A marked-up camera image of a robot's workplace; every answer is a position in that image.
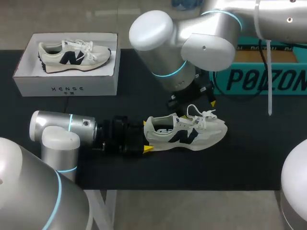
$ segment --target white sneaker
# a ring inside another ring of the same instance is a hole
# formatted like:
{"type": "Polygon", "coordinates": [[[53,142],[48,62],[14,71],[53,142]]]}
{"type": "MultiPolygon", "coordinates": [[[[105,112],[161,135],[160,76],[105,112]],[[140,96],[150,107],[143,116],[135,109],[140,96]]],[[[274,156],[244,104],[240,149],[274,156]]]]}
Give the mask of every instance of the white sneaker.
{"type": "Polygon", "coordinates": [[[46,73],[64,72],[71,69],[83,72],[102,67],[111,56],[111,50],[94,46],[81,40],[62,41],[58,45],[39,43],[38,57],[46,73]]]}
{"type": "Polygon", "coordinates": [[[171,114],[164,117],[149,117],[144,125],[144,135],[154,151],[185,147],[193,151],[204,150],[223,139],[227,132],[224,121],[210,110],[199,112],[195,105],[187,108],[187,119],[171,114]],[[201,116],[190,116],[193,106],[201,116]]]}

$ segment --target black table surface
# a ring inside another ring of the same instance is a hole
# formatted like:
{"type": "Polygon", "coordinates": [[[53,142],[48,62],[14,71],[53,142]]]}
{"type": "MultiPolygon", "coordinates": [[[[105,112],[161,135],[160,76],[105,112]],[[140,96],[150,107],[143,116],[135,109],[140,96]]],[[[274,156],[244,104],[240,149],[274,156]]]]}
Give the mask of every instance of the black table surface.
{"type": "MultiPolygon", "coordinates": [[[[63,112],[64,97],[22,97],[12,79],[22,51],[0,51],[0,137],[40,155],[29,138],[36,110],[63,112]]],[[[151,76],[137,54],[122,50],[117,96],[70,97],[67,113],[94,116],[98,122],[114,115],[132,120],[169,114],[169,94],[151,76]]],[[[227,137],[202,150],[171,149],[140,159],[82,151],[76,183],[83,189],[144,190],[278,190],[287,154],[307,138],[306,96],[274,96],[273,115],[267,96],[244,103],[217,96],[215,114],[228,126],[227,137]]],[[[195,103],[209,110],[206,98],[195,103]]]]}

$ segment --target shoe sole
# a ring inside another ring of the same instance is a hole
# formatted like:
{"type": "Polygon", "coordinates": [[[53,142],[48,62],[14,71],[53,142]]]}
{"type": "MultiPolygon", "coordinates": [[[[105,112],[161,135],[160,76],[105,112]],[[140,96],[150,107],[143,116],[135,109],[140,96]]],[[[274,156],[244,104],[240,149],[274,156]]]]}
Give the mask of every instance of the shoe sole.
{"type": "Polygon", "coordinates": [[[82,71],[82,72],[89,72],[89,71],[92,71],[92,70],[95,70],[95,69],[99,69],[99,68],[105,66],[108,63],[108,61],[111,58],[111,55],[108,58],[108,60],[106,60],[105,62],[100,62],[100,63],[97,63],[95,65],[90,65],[90,66],[79,66],[79,65],[47,66],[42,61],[39,54],[38,54],[38,58],[39,58],[40,62],[42,63],[42,68],[43,68],[44,72],[49,74],[49,73],[62,73],[62,72],[68,71],[68,70],[79,70],[79,71],[82,71]]]}
{"type": "Polygon", "coordinates": [[[177,148],[177,147],[186,148],[186,149],[189,149],[189,150],[192,150],[192,151],[200,151],[200,150],[207,149],[207,148],[215,145],[216,143],[220,142],[225,137],[227,130],[223,134],[223,136],[220,140],[213,141],[213,142],[211,142],[210,144],[207,144],[207,145],[190,145],[190,144],[185,144],[185,143],[180,143],[180,142],[175,142],[175,143],[167,142],[167,143],[157,144],[157,143],[151,143],[150,141],[149,141],[149,145],[154,147],[154,149],[152,151],[166,151],[166,150],[170,150],[170,149],[177,148]]]}

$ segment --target white shoelace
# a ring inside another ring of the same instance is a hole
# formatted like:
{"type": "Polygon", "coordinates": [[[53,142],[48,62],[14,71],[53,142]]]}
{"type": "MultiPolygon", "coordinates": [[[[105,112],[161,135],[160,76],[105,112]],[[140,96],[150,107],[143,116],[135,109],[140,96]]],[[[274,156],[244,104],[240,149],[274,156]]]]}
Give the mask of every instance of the white shoelace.
{"type": "Polygon", "coordinates": [[[207,124],[206,124],[206,118],[210,117],[210,118],[217,118],[216,115],[214,115],[212,112],[214,112],[215,110],[208,110],[208,111],[203,111],[202,113],[197,109],[197,107],[193,104],[190,104],[187,107],[187,117],[188,118],[193,118],[192,122],[194,123],[196,120],[198,120],[198,124],[197,127],[206,129],[207,128],[207,124]],[[191,116],[189,115],[189,108],[190,107],[194,107],[196,112],[199,113],[201,116],[191,116]]]}
{"type": "Polygon", "coordinates": [[[83,52],[83,56],[79,57],[77,60],[85,57],[87,55],[90,61],[97,60],[97,57],[92,53],[93,50],[93,42],[84,42],[82,40],[75,40],[74,42],[65,41],[65,44],[73,46],[74,49],[81,50],[83,52]]]}

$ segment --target cardboard box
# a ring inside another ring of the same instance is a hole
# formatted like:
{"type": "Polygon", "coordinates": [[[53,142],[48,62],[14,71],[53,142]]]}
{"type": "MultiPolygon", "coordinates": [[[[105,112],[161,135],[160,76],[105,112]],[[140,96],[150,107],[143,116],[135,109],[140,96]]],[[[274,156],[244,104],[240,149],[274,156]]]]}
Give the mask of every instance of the cardboard box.
{"type": "MultiPolygon", "coordinates": [[[[272,89],[275,95],[307,94],[307,50],[272,51],[272,89]]],[[[216,82],[225,94],[268,94],[267,72],[259,51],[237,51],[230,68],[217,72],[216,82]]]]}
{"type": "Polygon", "coordinates": [[[22,96],[101,96],[116,95],[120,48],[118,35],[111,33],[48,33],[34,34],[15,70],[14,80],[22,96]],[[108,63],[89,72],[68,70],[45,73],[38,59],[38,44],[59,44],[62,40],[93,41],[94,45],[111,49],[108,63]]]}

